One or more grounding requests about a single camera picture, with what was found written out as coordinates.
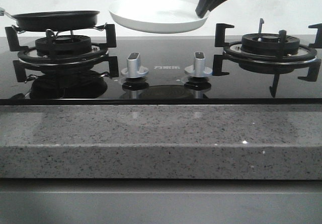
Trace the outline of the white ceramic plate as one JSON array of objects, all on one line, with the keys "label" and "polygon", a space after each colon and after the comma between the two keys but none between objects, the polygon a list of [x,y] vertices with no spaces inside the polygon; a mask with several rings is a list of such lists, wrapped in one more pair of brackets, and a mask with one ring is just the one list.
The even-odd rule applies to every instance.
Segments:
[{"label": "white ceramic plate", "polygon": [[182,0],[117,0],[110,4],[113,20],[125,27],[147,33],[184,33],[202,27],[210,12],[197,16],[197,5]]}]

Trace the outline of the black gas burner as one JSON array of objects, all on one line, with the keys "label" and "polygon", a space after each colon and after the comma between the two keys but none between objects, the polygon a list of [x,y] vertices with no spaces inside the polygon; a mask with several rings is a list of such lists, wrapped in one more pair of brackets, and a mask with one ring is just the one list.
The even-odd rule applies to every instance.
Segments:
[{"label": "black gas burner", "polygon": [[[249,50],[278,50],[280,47],[281,37],[279,34],[271,33],[252,33],[245,34],[241,38],[242,46]],[[294,36],[286,36],[284,44],[285,51],[296,51],[299,48],[300,39]]]},{"label": "black gas burner", "polygon": [[[61,35],[52,40],[53,49],[57,56],[80,55],[92,50],[91,38],[83,35]],[[47,38],[35,41],[38,56],[49,56],[49,43]]]}]

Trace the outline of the silver stove knob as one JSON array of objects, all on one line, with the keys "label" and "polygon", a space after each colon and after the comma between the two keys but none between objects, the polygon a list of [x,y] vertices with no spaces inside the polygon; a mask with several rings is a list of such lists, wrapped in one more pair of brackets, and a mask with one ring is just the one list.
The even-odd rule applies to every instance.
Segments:
[{"label": "silver stove knob", "polygon": [[147,67],[141,65],[140,53],[131,53],[127,58],[127,68],[121,70],[121,74],[130,79],[137,79],[148,74]]},{"label": "silver stove knob", "polygon": [[205,78],[212,75],[212,69],[205,66],[205,56],[203,52],[194,53],[194,63],[185,68],[185,74],[195,78]]}]

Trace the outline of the black pan support grate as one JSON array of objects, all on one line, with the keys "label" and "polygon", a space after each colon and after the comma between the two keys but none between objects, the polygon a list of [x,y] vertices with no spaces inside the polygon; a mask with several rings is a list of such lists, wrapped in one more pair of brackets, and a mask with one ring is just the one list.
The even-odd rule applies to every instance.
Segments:
[{"label": "black pan support grate", "polygon": [[[259,23],[257,33],[262,34],[262,25]],[[317,57],[317,50],[321,48],[321,24],[315,24],[311,27],[317,30],[315,42],[309,45],[300,43],[296,51],[285,51],[287,32],[280,30],[277,34],[281,37],[278,50],[249,50],[242,46],[242,40],[228,43],[225,40],[225,31],[232,28],[232,25],[225,23],[216,24],[215,28],[215,47],[221,47],[223,53],[214,55],[213,58],[213,76],[226,76],[228,73],[222,71],[224,60],[231,60],[239,65],[240,68],[263,74],[274,75],[273,84],[270,86],[270,93],[274,97],[277,92],[279,77],[282,74],[293,72],[295,69],[307,68],[307,75],[299,77],[302,81],[316,82],[319,75],[321,59]]]},{"label": "black pan support grate", "polygon": [[13,61],[18,82],[28,82],[35,76],[27,76],[26,70],[41,71],[53,76],[76,74],[91,69],[104,61],[109,64],[109,71],[100,77],[118,77],[118,60],[109,55],[109,49],[117,46],[115,25],[104,24],[96,28],[106,33],[105,43],[92,42],[89,36],[55,33],[46,29],[46,36],[35,41],[34,47],[21,46],[18,34],[21,29],[12,25],[6,27],[6,35],[11,52],[16,52],[18,60]]}]

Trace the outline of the black right gas burner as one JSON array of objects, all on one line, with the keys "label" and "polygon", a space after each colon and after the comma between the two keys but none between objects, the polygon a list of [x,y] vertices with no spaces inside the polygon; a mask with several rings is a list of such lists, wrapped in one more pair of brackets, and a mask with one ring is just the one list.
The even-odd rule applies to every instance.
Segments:
[{"label": "black right gas burner", "polygon": [[[279,34],[271,33],[252,33],[245,34],[241,38],[242,46],[249,50],[278,50],[280,47],[281,37]],[[285,51],[296,51],[299,48],[300,39],[294,36],[286,36],[284,44]]]}]

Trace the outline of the black glass gas hob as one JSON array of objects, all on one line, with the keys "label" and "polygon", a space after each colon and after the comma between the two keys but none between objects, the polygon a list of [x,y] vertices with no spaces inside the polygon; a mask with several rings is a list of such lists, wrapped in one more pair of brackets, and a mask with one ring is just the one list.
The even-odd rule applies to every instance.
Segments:
[{"label": "black glass gas hob", "polygon": [[[131,53],[140,53],[146,76],[130,79],[121,74]],[[53,76],[26,70],[35,76],[18,82],[13,65],[17,53],[11,52],[6,38],[1,39],[2,105],[192,105],[192,104],[320,104],[321,65],[316,82],[302,81],[307,68],[295,69],[279,77],[276,95],[270,93],[274,75],[244,70],[231,60],[224,60],[226,76],[195,78],[185,74],[193,65],[194,53],[203,52],[205,66],[212,69],[214,55],[223,50],[214,46],[212,36],[120,37],[109,51],[117,57],[118,77],[100,77],[109,71],[108,62],[76,74]]]}]

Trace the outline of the black left gas burner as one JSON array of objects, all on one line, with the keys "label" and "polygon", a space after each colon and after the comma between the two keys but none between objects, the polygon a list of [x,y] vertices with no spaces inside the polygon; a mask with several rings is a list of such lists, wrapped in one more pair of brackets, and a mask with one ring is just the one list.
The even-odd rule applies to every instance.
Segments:
[{"label": "black left gas burner", "polygon": [[[57,56],[80,55],[92,50],[91,38],[83,35],[61,35],[52,40],[53,49]],[[47,38],[35,41],[38,56],[49,56],[49,43]]]}]

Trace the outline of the silver left stove knob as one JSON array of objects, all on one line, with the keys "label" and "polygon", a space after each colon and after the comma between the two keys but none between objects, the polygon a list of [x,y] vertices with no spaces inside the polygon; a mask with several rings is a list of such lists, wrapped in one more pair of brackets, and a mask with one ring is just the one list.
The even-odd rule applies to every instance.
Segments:
[{"label": "silver left stove knob", "polygon": [[121,74],[130,79],[137,79],[148,74],[147,67],[141,65],[140,53],[131,53],[127,58],[127,68],[121,70]]}]

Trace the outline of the black right pan support grate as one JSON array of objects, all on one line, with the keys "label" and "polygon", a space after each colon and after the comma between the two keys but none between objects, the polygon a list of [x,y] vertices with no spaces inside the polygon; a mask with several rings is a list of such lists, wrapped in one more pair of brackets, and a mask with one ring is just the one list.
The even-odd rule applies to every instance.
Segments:
[{"label": "black right pan support grate", "polygon": [[[262,34],[262,25],[259,23],[257,33]],[[277,34],[281,37],[278,50],[249,50],[242,46],[242,40],[228,43],[225,40],[225,31],[232,28],[232,25],[225,23],[216,24],[215,28],[215,47],[221,47],[223,53],[214,55],[213,58],[213,76],[226,76],[228,73],[222,71],[224,60],[231,60],[239,65],[240,68],[263,74],[274,75],[273,84],[270,86],[270,93],[274,97],[277,92],[279,77],[282,74],[293,72],[295,69],[307,68],[307,75],[299,77],[302,81],[316,82],[319,75],[321,59],[317,57],[317,50],[321,48],[321,24],[315,24],[311,27],[317,30],[315,42],[309,45],[300,43],[296,51],[285,51],[287,32],[280,30]]]}]

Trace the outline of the silver right stove knob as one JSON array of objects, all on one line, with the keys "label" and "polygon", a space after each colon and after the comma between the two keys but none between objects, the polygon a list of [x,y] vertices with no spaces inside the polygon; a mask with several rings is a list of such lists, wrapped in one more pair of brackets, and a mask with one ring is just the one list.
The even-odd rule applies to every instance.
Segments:
[{"label": "silver right stove knob", "polygon": [[194,63],[185,68],[185,74],[195,78],[205,78],[212,75],[212,69],[205,66],[205,56],[203,52],[194,53]]}]

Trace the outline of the grey cabinet front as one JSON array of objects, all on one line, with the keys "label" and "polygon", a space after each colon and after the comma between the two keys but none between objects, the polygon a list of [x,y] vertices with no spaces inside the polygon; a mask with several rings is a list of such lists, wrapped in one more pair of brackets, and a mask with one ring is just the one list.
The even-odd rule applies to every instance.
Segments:
[{"label": "grey cabinet front", "polygon": [[4,179],[1,223],[321,223],[321,181]]}]

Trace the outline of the black left pan support grate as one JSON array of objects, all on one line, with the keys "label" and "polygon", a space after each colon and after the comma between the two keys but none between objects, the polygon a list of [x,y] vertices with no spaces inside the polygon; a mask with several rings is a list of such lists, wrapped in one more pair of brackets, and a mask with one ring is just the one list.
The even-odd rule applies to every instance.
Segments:
[{"label": "black left pan support grate", "polygon": [[104,24],[96,28],[106,33],[105,43],[92,42],[89,36],[55,33],[46,29],[46,36],[35,41],[34,47],[21,46],[18,34],[21,29],[12,25],[6,27],[6,35],[11,52],[16,52],[18,60],[13,61],[18,82],[28,82],[35,76],[27,76],[26,70],[41,71],[53,76],[76,74],[91,69],[104,61],[109,64],[109,71],[100,77],[118,77],[118,60],[109,55],[109,49],[117,46],[115,25]]}]

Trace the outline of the black frying pan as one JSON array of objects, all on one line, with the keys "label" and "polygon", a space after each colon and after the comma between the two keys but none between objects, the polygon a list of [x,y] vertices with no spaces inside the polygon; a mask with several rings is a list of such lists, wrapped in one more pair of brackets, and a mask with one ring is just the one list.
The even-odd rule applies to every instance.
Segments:
[{"label": "black frying pan", "polygon": [[16,21],[19,28],[30,32],[70,31],[92,28],[99,11],[55,11],[11,15],[1,8],[1,15]]}]

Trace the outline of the grey speckled stone countertop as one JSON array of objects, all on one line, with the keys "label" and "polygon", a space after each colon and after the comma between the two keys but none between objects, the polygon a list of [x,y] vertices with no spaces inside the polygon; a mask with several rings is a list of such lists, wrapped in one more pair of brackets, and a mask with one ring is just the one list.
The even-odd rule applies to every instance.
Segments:
[{"label": "grey speckled stone countertop", "polygon": [[321,179],[321,105],[1,106],[1,177]]}]

